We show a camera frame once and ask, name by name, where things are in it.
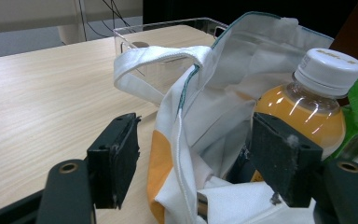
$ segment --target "white bottle cap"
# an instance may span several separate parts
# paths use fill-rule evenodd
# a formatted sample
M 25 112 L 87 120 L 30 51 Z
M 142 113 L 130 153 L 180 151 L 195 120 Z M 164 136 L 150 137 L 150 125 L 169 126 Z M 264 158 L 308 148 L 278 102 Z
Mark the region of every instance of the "white bottle cap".
M 358 78 L 358 60 L 331 49 L 310 49 L 295 78 L 312 91 L 344 97 Z

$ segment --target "dark background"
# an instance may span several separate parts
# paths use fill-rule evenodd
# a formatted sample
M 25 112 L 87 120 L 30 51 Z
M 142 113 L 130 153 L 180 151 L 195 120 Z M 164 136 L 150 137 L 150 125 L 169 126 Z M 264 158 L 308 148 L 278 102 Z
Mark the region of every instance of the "dark background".
M 144 0 L 144 24 L 208 17 L 227 25 L 249 11 L 297 18 L 300 25 L 336 37 L 358 0 Z

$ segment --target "wall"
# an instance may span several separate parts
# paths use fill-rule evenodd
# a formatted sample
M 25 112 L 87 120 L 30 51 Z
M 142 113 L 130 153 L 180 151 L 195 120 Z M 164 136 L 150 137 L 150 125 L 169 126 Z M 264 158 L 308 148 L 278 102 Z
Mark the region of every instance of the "wall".
M 0 32 L 79 24 L 80 2 L 88 21 L 112 19 L 103 0 L 0 0 Z M 115 3 L 124 18 L 142 16 L 143 0 Z

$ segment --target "floor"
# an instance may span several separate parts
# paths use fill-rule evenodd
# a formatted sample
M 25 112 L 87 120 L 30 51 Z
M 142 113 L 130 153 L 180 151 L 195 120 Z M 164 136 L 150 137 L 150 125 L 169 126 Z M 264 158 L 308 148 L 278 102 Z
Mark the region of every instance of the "floor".
M 143 24 L 142 17 L 125 18 L 131 26 Z M 88 41 L 112 36 L 112 29 L 125 26 L 119 19 L 107 21 L 91 21 L 85 25 Z M 45 27 L 32 30 L 22 30 L 0 33 L 0 57 L 24 53 L 39 49 L 49 49 L 64 46 L 61 42 L 57 27 Z

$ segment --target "black cable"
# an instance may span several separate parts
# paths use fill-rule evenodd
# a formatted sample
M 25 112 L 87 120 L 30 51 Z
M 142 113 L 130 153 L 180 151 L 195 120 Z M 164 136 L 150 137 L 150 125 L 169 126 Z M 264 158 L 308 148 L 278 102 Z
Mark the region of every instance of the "black cable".
M 101 21 L 102 23 L 103 23 L 103 25 L 105 25 L 106 26 L 106 28 L 108 29 L 108 30 L 110 30 L 111 32 L 113 32 L 113 30 L 112 29 L 110 29 L 110 27 L 108 26 L 108 25 L 106 25 L 106 23 L 104 23 L 104 21 Z
M 87 25 L 89 26 L 89 28 L 95 33 L 95 34 L 97 34 L 97 35 L 100 35 L 100 36 L 102 36 L 102 37 L 109 37 L 109 36 L 107 36 L 107 35 L 101 35 L 101 34 L 99 34 L 98 32 L 96 32 L 92 27 L 91 27 L 91 25 L 87 22 Z
M 114 10 L 112 7 L 110 7 L 109 4 L 106 3 L 105 0 L 103 0 L 103 2 L 110 8 L 110 10 L 112 10 L 112 13 L 116 14 L 116 15 L 124 22 L 124 24 L 125 24 L 126 26 L 130 26 L 130 25 L 123 19 L 123 17 L 121 17 L 120 14 L 117 14 L 117 12 L 115 12 L 115 10 Z
M 110 0 L 110 3 L 111 3 L 111 4 L 113 3 L 113 5 L 115 5 L 115 9 L 116 9 L 118 15 L 119 15 L 120 17 L 122 17 L 121 14 L 120 14 L 120 12 L 118 11 L 118 8 L 117 8 L 117 6 L 116 6 L 115 1 L 114 1 L 114 0 Z
M 113 9 L 113 0 L 110 0 L 110 7 Z M 115 13 L 112 10 L 112 23 L 113 23 L 113 29 L 116 29 L 116 21 L 115 21 Z
M 80 16 L 81 16 L 81 22 L 83 23 L 83 31 L 84 31 L 84 38 L 87 41 L 87 36 L 86 36 L 86 27 L 84 26 L 84 20 L 83 20 L 83 9 L 81 8 L 81 3 L 80 0 L 79 1 L 79 6 L 80 6 Z

